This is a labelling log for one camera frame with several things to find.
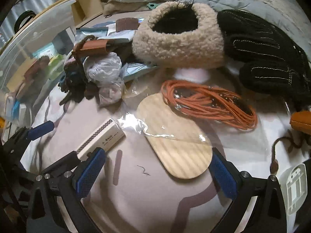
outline orange cord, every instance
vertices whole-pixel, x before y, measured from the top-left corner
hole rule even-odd
[[[162,84],[161,91],[164,101],[182,113],[203,119],[216,120],[237,129],[256,128],[258,119],[251,106],[241,106],[241,97],[222,88],[213,88],[183,80],[168,80]],[[189,97],[180,95],[178,91],[194,92]]]

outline white stitching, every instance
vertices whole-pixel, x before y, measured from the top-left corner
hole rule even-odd
[[[293,80],[293,74],[292,73],[290,73],[290,77],[289,77],[289,81],[288,81],[288,83],[291,85],[291,83],[292,83],[292,80]]]
[[[270,38],[270,37],[260,37],[260,38],[267,38],[267,39],[270,39],[270,40],[275,41],[274,39],[272,39],[272,38]]]
[[[280,57],[278,57],[278,56],[275,56],[275,55],[270,55],[270,54],[264,54],[264,53],[258,53],[258,52],[254,52],[254,51],[248,51],[248,50],[243,50],[243,49],[238,49],[238,48],[237,48],[237,50],[239,50],[239,51],[246,51],[246,52],[251,52],[251,53],[256,53],[256,54],[260,54],[260,55],[267,55],[267,56],[272,56],[272,57],[276,57],[276,58],[278,58],[278,59],[284,60],[284,59],[282,59],[282,58],[280,58]]]
[[[258,76],[255,76],[255,78],[258,78],[258,79],[283,79],[283,80],[288,80],[288,79],[281,78],[281,77],[258,77]]]
[[[269,45],[269,44],[263,44],[263,43],[257,43],[257,42],[253,42],[253,41],[250,41],[250,40],[239,40],[239,39],[236,39],[233,41],[233,45],[236,41],[240,41],[240,42],[249,42],[249,43],[253,43],[253,44],[256,44],[256,45],[264,45],[264,46],[271,46],[271,47],[274,47],[276,49],[279,49],[280,46],[277,44],[277,47],[276,46],[273,46],[273,45]]]
[[[311,126],[310,124],[306,124],[306,123],[301,123],[301,122],[297,122],[297,121],[291,121],[292,123],[300,123],[300,124],[303,124],[303,125],[307,125],[307,126]]]
[[[300,75],[297,74],[297,73],[291,72],[290,74],[294,74],[294,75],[296,75],[298,78],[300,78]]]
[[[262,66],[253,67],[253,68],[251,69],[251,71],[253,71],[253,69],[255,69],[255,68],[266,68],[266,69],[272,69],[272,70],[276,70],[276,71],[288,72],[288,71],[285,71],[285,70],[282,70],[282,69],[278,69],[278,68],[262,67]]]
[[[291,69],[291,70],[289,70],[289,72],[292,74],[296,74],[300,78],[300,74],[298,72],[296,72],[295,70]]]
[[[249,20],[249,21],[252,21],[252,22],[254,22],[254,23],[256,23],[256,24],[259,24],[259,25],[261,25],[261,26],[263,26],[263,27],[267,27],[267,26],[265,26],[264,24],[261,24],[261,23],[259,23],[259,22],[257,22],[257,21],[254,21],[254,20],[251,20],[251,19],[249,19],[249,18],[240,17],[239,15],[236,15],[236,14],[230,12],[230,11],[228,11],[227,13],[230,13],[230,14],[234,15],[235,18],[236,18],[236,17],[240,18],[240,20]],[[268,33],[268,34],[273,34],[273,31],[272,31],[270,28],[268,28],[268,29],[269,29],[271,32],[257,32],[257,33]]]

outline crumpled plastic bag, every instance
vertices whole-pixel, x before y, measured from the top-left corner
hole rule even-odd
[[[125,84],[119,77],[115,81],[108,82],[99,88],[100,106],[107,106],[118,102],[121,97]]]
[[[122,62],[115,52],[111,52],[107,55],[89,56],[83,66],[88,81],[100,88],[118,79]]]

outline leather keychain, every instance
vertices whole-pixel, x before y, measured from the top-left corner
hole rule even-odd
[[[80,67],[80,73],[85,83],[87,83],[88,80],[85,76],[83,64],[80,58],[92,55],[108,54],[112,51],[109,49],[110,45],[108,44],[108,42],[109,39],[97,39],[95,36],[89,35],[86,36],[79,43],[75,44],[72,51],[72,56],[75,58],[76,62]]]
[[[311,112],[301,111],[293,113],[290,118],[290,125],[294,130],[311,135]]]

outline metal screw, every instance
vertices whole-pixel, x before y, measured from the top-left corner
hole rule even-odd
[[[36,181],[40,181],[40,180],[42,180],[42,175],[38,175],[38,176],[36,177]]]
[[[64,173],[64,177],[65,178],[69,178],[71,176],[72,172],[71,171],[67,171]]]
[[[241,175],[244,177],[244,178],[248,178],[249,177],[249,173],[247,171],[242,171],[241,172]]]
[[[176,106],[175,106],[175,109],[176,109],[176,110],[181,110],[181,108],[182,108],[182,107],[181,107],[179,104],[176,104]]]
[[[277,177],[275,177],[274,175],[270,175],[270,179],[271,179],[272,181],[277,181]]]

